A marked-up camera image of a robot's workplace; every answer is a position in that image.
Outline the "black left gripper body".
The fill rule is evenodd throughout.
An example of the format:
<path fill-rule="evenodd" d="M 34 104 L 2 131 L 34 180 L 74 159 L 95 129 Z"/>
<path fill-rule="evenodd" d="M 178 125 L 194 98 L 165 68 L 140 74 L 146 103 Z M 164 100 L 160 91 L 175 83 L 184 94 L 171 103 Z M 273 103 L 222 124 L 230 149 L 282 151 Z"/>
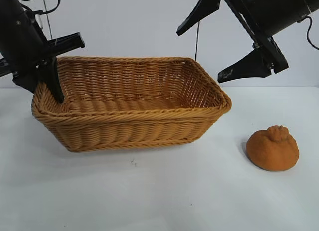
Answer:
<path fill-rule="evenodd" d="M 38 72 L 40 77 L 57 75 L 56 57 L 84 48 L 80 33 L 47 40 L 29 11 L 0 10 L 0 75 Z"/>

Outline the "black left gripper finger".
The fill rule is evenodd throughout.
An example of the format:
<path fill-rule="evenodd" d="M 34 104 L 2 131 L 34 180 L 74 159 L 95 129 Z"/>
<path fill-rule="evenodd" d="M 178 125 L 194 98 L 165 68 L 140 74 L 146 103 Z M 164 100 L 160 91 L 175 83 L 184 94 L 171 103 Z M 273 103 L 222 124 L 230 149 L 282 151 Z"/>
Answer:
<path fill-rule="evenodd" d="M 15 85 L 34 93 L 38 85 L 38 76 L 36 67 L 27 67 L 13 72 Z"/>
<path fill-rule="evenodd" d="M 56 56 L 43 60 L 38 68 L 38 79 L 45 83 L 58 103 L 63 103 L 64 95 L 60 86 Z"/>

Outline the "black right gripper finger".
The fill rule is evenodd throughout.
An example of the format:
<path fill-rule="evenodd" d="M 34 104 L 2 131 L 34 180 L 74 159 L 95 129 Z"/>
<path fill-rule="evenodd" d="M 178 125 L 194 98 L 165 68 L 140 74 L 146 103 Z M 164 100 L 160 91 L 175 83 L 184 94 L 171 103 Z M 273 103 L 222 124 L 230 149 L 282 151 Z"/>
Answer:
<path fill-rule="evenodd" d="M 221 0 L 199 0 L 190 15 L 177 28 L 176 34 L 183 35 L 196 23 L 219 10 L 220 2 Z"/>
<path fill-rule="evenodd" d="M 243 78 L 266 78 L 271 75 L 263 53 L 255 49 L 244 58 L 225 68 L 217 75 L 218 83 L 224 83 Z"/>

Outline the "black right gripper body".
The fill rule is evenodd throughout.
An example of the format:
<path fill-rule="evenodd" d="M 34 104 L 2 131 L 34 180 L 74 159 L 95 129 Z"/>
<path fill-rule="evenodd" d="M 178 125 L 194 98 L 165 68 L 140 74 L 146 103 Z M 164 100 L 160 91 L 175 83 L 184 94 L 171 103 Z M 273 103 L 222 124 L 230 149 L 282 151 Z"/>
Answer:
<path fill-rule="evenodd" d="M 312 12 L 312 0 L 225 0 L 263 53 L 271 72 L 287 69 L 288 63 L 273 36 Z"/>

